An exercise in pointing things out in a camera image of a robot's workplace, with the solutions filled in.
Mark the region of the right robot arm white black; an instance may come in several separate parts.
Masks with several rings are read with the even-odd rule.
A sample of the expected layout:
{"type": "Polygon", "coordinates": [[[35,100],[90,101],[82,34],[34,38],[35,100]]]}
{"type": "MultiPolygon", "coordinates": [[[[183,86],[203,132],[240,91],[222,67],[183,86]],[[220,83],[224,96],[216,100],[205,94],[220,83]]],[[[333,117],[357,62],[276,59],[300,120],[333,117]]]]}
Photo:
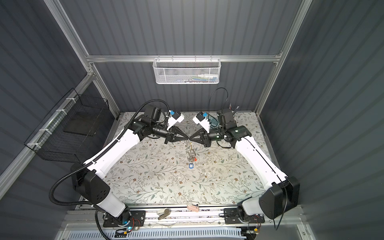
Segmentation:
{"type": "Polygon", "coordinates": [[[299,201],[300,183],[295,177],[288,177],[261,150],[251,132],[245,126],[238,126],[230,109],[217,111],[218,125],[211,127],[209,114],[199,112],[193,117],[201,129],[190,136],[190,140],[204,147],[210,147],[213,141],[225,141],[237,150],[259,177],[264,193],[250,197],[238,204],[244,216],[263,213],[269,219],[282,217],[295,208],[299,201]]]}

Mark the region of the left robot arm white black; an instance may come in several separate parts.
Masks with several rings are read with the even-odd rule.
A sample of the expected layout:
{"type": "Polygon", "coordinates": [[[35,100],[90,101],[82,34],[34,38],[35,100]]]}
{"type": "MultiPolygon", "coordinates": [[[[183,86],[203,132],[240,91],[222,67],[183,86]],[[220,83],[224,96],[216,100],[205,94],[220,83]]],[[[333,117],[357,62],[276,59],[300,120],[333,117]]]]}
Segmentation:
{"type": "Polygon", "coordinates": [[[153,102],[149,100],[142,104],[121,132],[100,152],[82,164],[74,164],[69,174],[53,184],[49,200],[58,206],[94,206],[115,218],[124,215],[128,207],[111,192],[110,186],[104,181],[109,170],[125,153],[150,135],[164,138],[166,144],[189,138],[176,126],[185,116],[171,110],[164,100],[158,102],[165,104],[165,110],[152,106],[153,102]],[[85,198],[84,201],[63,202],[55,198],[56,188],[69,178],[73,180],[75,191],[85,198]]]}

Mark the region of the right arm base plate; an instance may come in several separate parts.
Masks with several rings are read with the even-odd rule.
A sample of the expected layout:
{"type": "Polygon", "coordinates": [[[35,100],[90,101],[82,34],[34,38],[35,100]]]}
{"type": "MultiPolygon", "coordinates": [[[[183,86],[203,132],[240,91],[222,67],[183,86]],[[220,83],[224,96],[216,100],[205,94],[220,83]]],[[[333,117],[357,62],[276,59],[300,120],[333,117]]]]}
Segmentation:
{"type": "Polygon", "coordinates": [[[225,208],[224,212],[220,215],[225,219],[227,225],[231,224],[258,224],[265,223],[263,214],[247,215],[240,207],[225,208]]]}

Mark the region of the grey beaded keyring coil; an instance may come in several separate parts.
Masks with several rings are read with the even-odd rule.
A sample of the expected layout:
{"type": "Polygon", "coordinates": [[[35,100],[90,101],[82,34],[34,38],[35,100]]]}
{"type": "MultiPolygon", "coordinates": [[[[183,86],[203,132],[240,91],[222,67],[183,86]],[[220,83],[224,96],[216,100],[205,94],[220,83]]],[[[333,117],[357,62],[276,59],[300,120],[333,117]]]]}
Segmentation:
{"type": "Polygon", "coordinates": [[[186,153],[188,161],[193,163],[193,159],[196,158],[196,151],[191,141],[186,143],[186,153]]]}

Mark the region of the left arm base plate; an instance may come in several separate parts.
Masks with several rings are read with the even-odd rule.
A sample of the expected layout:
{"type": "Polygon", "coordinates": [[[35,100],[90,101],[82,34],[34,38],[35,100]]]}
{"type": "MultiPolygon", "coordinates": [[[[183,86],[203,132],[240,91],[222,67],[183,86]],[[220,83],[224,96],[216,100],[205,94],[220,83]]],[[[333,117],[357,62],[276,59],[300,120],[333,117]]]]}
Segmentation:
{"type": "Polygon", "coordinates": [[[117,227],[142,227],[146,218],[146,211],[123,211],[119,217],[114,217],[109,213],[103,216],[104,228],[117,227]]]}

